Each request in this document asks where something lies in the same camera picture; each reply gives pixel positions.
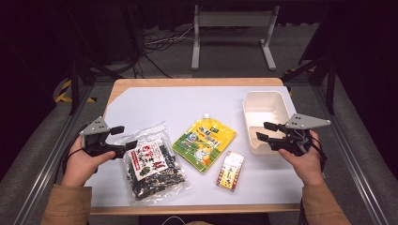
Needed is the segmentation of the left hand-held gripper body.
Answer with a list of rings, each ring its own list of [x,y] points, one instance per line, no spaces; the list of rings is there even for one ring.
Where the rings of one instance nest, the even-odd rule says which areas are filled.
[[[108,136],[112,135],[110,129],[111,127],[100,116],[80,131],[82,147],[89,156],[96,157],[111,151],[115,152],[114,158],[124,156],[127,151],[125,145],[114,145],[106,142]]]

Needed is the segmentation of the person's right hand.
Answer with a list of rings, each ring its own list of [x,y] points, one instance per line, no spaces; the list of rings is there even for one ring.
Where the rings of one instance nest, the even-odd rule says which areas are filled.
[[[325,184],[321,172],[320,156],[313,146],[301,157],[296,157],[285,149],[280,149],[279,154],[293,166],[304,186],[320,186]]]

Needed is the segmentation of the grey metal stand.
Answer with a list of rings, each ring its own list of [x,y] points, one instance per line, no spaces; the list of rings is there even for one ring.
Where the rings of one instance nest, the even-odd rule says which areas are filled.
[[[194,8],[194,40],[191,69],[198,70],[200,62],[201,27],[265,27],[266,36],[259,40],[268,69],[274,71],[276,64],[269,48],[269,43],[279,15],[279,6],[264,11],[203,11],[198,5]]]

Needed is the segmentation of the small striped yellow box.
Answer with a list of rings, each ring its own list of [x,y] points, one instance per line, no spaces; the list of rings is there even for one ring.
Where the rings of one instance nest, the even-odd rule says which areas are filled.
[[[216,185],[234,192],[243,162],[244,156],[228,151],[217,177]]]

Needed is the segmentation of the aluminium rail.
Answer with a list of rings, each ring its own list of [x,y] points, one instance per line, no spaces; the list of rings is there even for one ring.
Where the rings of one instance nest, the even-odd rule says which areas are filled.
[[[72,107],[73,114],[67,117],[63,124],[60,136],[56,139],[54,147],[47,157],[43,167],[38,173],[34,185],[31,187],[28,196],[26,197],[23,206],[21,207],[17,217],[15,217],[12,225],[27,225],[31,219],[38,202],[43,195],[47,185],[52,183],[52,177],[56,174],[59,161],[63,157],[63,152],[69,143],[69,135],[72,133],[72,128],[75,125],[83,107],[89,98],[93,89],[92,85],[84,86],[78,96],[79,103]]]
[[[326,97],[323,94],[322,88],[314,86],[313,92],[319,104],[321,105],[324,114],[331,121],[331,128],[341,146],[340,152],[344,159],[345,165],[347,166],[351,177],[353,178],[362,201],[364,202],[371,216],[372,222],[374,225],[390,225],[382,208],[380,207],[378,200],[375,197],[373,190],[370,187],[368,179],[365,177],[358,161],[356,160],[339,123],[337,122],[335,116],[329,112],[329,108],[326,104]]]

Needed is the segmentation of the yellow spout pouch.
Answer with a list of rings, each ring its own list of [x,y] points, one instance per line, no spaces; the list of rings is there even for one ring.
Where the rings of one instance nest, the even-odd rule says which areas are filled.
[[[172,148],[197,171],[205,173],[236,136],[235,130],[206,113],[173,143]]]

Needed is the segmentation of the clear bag of dried seaweed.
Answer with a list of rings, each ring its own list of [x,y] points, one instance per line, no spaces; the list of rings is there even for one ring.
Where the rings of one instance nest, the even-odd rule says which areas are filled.
[[[175,197],[191,188],[171,147],[166,123],[136,131],[116,141],[136,142],[124,157],[132,206],[149,206]]]

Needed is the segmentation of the person's left hand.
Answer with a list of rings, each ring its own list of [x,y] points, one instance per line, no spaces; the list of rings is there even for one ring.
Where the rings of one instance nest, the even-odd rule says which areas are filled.
[[[94,174],[99,165],[114,158],[115,152],[106,152],[91,157],[82,149],[82,138],[78,137],[69,149],[69,157],[61,185],[66,187],[83,187]]]

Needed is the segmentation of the yellow black hazard tape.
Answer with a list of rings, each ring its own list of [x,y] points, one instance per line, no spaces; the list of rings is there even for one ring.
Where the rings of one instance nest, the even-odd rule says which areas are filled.
[[[59,94],[55,97],[55,102],[72,102],[71,97],[67,97],[66,93],[71,87],[71,79],[66,79],[65,82],[62,84]]]

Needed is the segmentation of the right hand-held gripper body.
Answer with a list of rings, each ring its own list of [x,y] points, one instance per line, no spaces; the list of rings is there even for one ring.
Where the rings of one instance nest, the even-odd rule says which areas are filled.
[[[269,137],[268,145],[273,151],[285,149],[295,156],[302,156],[308,152],[313,143],[313,136],[310,130],[312,128],[326,127],[330,124],[330,120],[327,119],[295,113],[283,124],[286,127],[284,136],[280,139]]]

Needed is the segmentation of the black frame post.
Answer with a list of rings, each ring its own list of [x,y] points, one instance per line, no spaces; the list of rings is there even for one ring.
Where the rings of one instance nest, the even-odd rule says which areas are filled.
[[[72,99],[70,115],[74,115],[82,102],[80,97],[79,81],[82,81],[84,85],[88,86],[92,86],[96,81],[94,72],[91,70],[91,68],[95,68],[99,72],[110,78],[113,78],[114,80],[121,79],[121,76],[100,65],[96,61],[83,56],[79,44],[75,41],[71,42],[69,51],[71,58],[69,77],[71,80]]]
[[[291,72],[285,72],[285,74],[281,77],[281,80],[283,82],[288,82],[311,68],[314,71],[311,73],[311,76],[308,80],[310,85],[318,86],[324,81],[324,79],[327,79],[326,106],[329,112],[334,114],[333,100],[336,80],[336,67],[332,58],[321,57],[312,60],[304,66],[298,67]]]

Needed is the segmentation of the white plastic container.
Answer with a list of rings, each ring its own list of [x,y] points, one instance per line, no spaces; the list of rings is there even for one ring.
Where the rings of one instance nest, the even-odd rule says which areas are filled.
[[[256,133],[281,139],[281,131],[264,128],[264,123],[285,124],[296,113],[291,97],[282,91],[252,91],[243,100],[243,111],[249,138],[249,149],[254,155],[275,155],[267,142],[257,139]]]

